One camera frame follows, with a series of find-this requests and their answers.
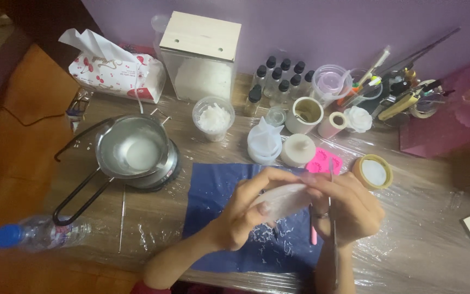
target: blue cloth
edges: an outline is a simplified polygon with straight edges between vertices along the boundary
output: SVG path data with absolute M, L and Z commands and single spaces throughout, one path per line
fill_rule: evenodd
M 299 175 L 303 169 L 289 170 Z M 252 178 L 265 166 L 257 164 L 202 164 L 194 163 L 188 207 L 182 237 L 187 238 L 218 217 L 231 197 L 235 185 L 242 179 Z M 297 272 L 313 271 L 323 241 L 317 245 L 309 242 L 309 211 L 299 210 L 294 215 L 280 219 L 275 240 L 271 228 L 265 224 L 250 232 L 248 241 L 238 251 L 219 251 L 208 254 L 192 265 L 192 269 L 213 272 Z

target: tissue box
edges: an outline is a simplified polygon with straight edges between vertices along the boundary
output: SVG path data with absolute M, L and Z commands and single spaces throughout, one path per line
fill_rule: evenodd
M 160 61 L 147 54 L 134 54 L 140 64 L 106 60 L 81 52 L 69 66 L 70 74 L 83 87 L 119 97 L 157 103 L 166 82 Z
M 157 103 L 166 82 L 162 62 L 148 54 L 131 54 L 91 30 L 66 30 L 60 42 L 81 50 L 69 73 L 83 87 L 130 99 Z

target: blue bottle cap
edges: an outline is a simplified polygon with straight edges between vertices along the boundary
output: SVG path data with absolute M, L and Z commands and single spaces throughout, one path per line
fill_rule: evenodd
M 5 224 L 0 228 L 0 249 L 11 248 L 21 241 L 21 226 Z

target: sleeve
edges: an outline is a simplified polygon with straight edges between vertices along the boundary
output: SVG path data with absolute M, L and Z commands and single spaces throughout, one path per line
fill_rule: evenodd
M 142 280 L 135 283 L 134 287 L 130 291 L 130 294 L 171 294 L 170 289 L 157 290 L 152 289 L 144 284 Z

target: pot handle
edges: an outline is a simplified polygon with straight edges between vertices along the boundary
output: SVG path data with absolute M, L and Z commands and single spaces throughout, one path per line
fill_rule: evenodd
M 157 110 L 159 110 L 159 112 L 160 112 L 162 115 L 164 115 L 164 116 L 166 117 L 166 119 L 162 122 L 162 124 L 166 123 L 167 120 L 172 119 L 171 116 L 165 115 L 164 112 L 162 112 L 162 110 L 160 110 L 159 108 L 154 109 L 154 110 L 150 113 L 150 115 L 152 116 Z
M 69 219 L 67 220 L 60 220 L 59 219 L 59 213 L 61 212 L 61 210 L 72 200 L 72 198 L 74 198 L 74 196 L 77 195 L 77 193 L 79 193 L 79 191 L 81 191 L 81 189 L 83 189 L 83 187 L 86 186 L 86 184 L 88 184 L 88 182 L 101 170 L 101 167 L 98 167 L 94 172 L 92 172 L 88 177 L 86 177 L 81 184 L 79 184 L 79 186 L 77 186 L 77 188 L 75 188 L 75 190 L 70 193 L 70 195 L 68 197 L 66 197 L 65 200 L 63 200 L 63 202 L 61 202 L 61 204 L 59 204 L 59 206 L 55 209 L 54 213 L 52 214 L 52 220 L 54 221 L 54 224 L 58 225 L 58 226 L 65 226 L 65 225 L 69 225 L 71 223 L 73 223 L 75 221 L 76 218 L 78 218 L 87 208 L 88 206 L 90 206 L 90 204 L 92 204 L 92 202 L 94 202 L 94 200 L 99 196 L 101 195 L 101 193 L 103 193 L 103 191 L 108 187 L 108 185 L 110 183 L 112 183 L 112 181 L 115 179 L 113 177 L 110 177 L 108 178 L 108 180 L 106 181 L 106 183 L 104 183 L 101 188 L 99 188 L 99 190 L 97 190 L 97 192 L 95 192 L 95 194 L 90 197 L 90 199 L 88 199 L 88 201 L 83 204 L 83 206 L 81 208 L 79 208 L 79 210 L 73 215 L 71 216 Z

